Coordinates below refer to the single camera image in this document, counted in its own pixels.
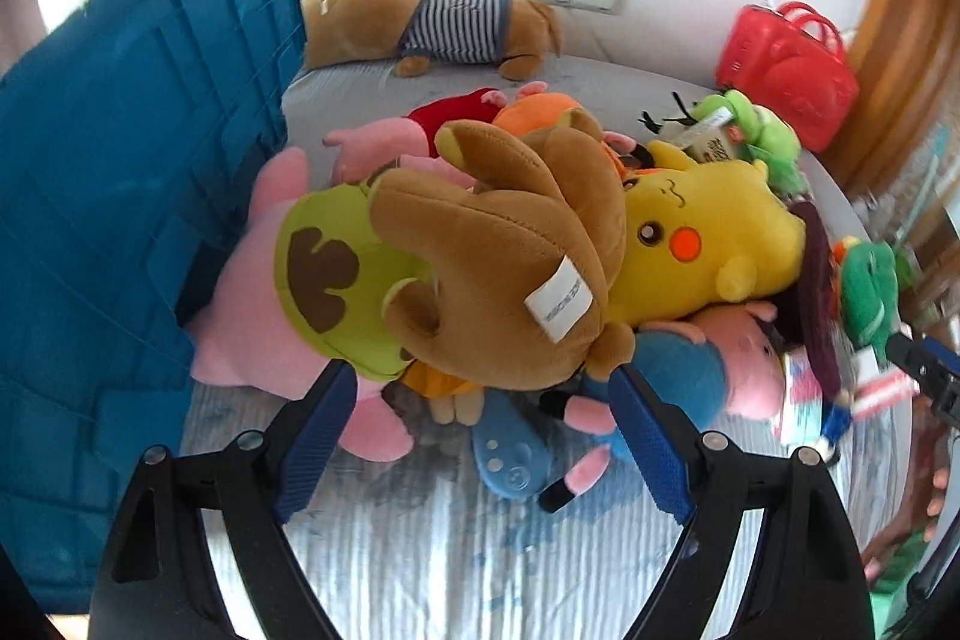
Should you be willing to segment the red toy handbag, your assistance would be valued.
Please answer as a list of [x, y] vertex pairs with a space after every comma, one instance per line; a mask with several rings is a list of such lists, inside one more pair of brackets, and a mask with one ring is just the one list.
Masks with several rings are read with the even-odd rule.
[[838, 28], [804, 2], [740, 8], [715, 81], [773, 110], [812, 152], [830, 146], [859, 96]]

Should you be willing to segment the blue game controller plush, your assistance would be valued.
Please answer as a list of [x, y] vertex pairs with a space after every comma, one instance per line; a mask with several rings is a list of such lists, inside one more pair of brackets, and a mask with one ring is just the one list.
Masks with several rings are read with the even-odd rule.
[[487, 390], [480, 419], [470, 429], [473, 463], [483, 486], [506, 500], [543, 491], [553, 470], [550, 448], [519, 406], [523, 397]]

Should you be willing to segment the brown reindeer plush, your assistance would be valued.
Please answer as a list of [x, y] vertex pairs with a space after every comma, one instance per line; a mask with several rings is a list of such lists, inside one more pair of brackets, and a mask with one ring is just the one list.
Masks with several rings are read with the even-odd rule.
[[387, 292], [387, 331], [415, 359], [475, 385], [535, 392], [576, 370], [607, 380], [635, 337], [608, 312], [626, 213], [599, 122], [573, 109], [514, 136], [455, 120], [436, 147], [472, 188], [402, 167], [371, 190], [377, 237], [430, 268]]

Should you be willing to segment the blue plastic storage bin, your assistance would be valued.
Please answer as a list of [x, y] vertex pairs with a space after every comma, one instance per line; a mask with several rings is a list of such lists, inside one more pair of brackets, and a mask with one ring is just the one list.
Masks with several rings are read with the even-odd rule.
[[88, 609], [146, 448], [194, 393], [187, 322], [286, 143], [299, 0], [89, 0], [2, 81], [2, 548]]

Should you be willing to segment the green parrot plush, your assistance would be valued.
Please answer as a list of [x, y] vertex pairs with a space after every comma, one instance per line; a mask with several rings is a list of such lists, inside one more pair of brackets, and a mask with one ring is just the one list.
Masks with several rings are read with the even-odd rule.
[[833, 253], [844, 335], [856, 349], [870, 347], [878, 365], [887, 365], [887, 341], [901, 326], [895, 250], [887, 242], [848, 236], [836, 242]]

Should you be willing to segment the orange plush toy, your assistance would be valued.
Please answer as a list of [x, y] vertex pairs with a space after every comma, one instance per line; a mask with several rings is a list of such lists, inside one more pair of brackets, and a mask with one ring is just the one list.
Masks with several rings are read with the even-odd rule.
[[521, 86], [512, 99], [500, 89], [490, 89], [483, 92], [480, 101], [496, 109], [491, 123], [514, 136], [523, 136], [553, 125], [562, 118], [563, 113], [581, 108], [574, 97], [563, 92], [551, 92], [544, 81], [532, 81]]

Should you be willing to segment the green bird plush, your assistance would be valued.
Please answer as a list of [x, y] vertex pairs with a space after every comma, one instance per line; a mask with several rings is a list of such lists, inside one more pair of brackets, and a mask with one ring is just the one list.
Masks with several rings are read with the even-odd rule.
[[679, 113], [654, 119], [643, 112], [641, 125], [659, 140], [681, 149], [697, 163], [747, 161], [766, 166], [768, 185], [784, 200], [804, 197], [809, 182], [800, 172], [802, 145], [794, 128], [773, 110], [755, 104], [743, 92], [729, 89], [686, 106], [672, 92]]

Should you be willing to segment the blue pig plush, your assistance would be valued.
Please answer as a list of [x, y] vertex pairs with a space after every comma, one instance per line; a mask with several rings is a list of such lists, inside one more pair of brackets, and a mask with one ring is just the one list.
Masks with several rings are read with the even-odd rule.
[[[670, 331], [641, 331], [631, 365], [664, 403], [682, 409], [700, 431], [708, 429], [724, 408], [726, 372], [721, 354], [708, 341], [693, 342]], [[576, 392], [551, 388], [537, 399], [537, 409], [596, 442], [563, 477], [540, 492], [539, 507], [545, 512], [562, 510], [596, 486], [613, 458], [633, 459], [610, 411], [607, 383], [583, 374]]]

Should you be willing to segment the brown bear striped shirt plush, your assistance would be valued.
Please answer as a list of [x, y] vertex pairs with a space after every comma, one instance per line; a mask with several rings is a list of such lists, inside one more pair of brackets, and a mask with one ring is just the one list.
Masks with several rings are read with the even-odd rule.
[[391, 60], [400, 78], [432, 64], [493, 65], [534, 78], [563, 50], [556, 13], [539, 0], [302, 0], [304, 68]]

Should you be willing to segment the pink plush green shell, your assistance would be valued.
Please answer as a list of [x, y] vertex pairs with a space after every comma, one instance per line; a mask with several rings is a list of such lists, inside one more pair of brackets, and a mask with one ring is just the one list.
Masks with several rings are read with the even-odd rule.
[[332, 360], [343, 360], [358, 390], [338, 445], [392, 463], [410, 453], [413, 437], [382, 386], [402, 377], [412, 358], [387, 333], [382, 304], [394, 284], [425, 281], [428, 266], [376, 236], [369, 202], [366, 185], [311, 190], [302, 149], [275, 154], [257, 174], [244, 234], [210, 304], [187, 326], [190, 375], [296, 401]]

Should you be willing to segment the pink pig plush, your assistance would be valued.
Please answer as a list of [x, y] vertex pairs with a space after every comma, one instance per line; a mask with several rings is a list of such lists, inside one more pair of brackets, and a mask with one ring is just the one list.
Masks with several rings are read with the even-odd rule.
[[770, 302], [711, 305], [690, 319], [650, 321], [636, 336], [641, 331], [659, 330], [686, 336], [693, 342], [708, 341], [721, 354], [726, 372], [727, 398], [718, 417], [732, 414], [748, 420], [770, 420], [781, 411], [786, 395], [781, 359], [770, 339], [774, 319], [776, 307]]

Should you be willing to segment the yellow Pikachu plush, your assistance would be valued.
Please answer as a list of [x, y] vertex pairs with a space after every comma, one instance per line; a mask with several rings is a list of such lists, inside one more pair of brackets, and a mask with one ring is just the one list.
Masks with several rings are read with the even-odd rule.
[[623, 182], [626, 250], [608, 316], [626, 325], [685, 319], [799, 280], [805, 224], [768, 187], [761, 161], [698, 163], [667, 142]]

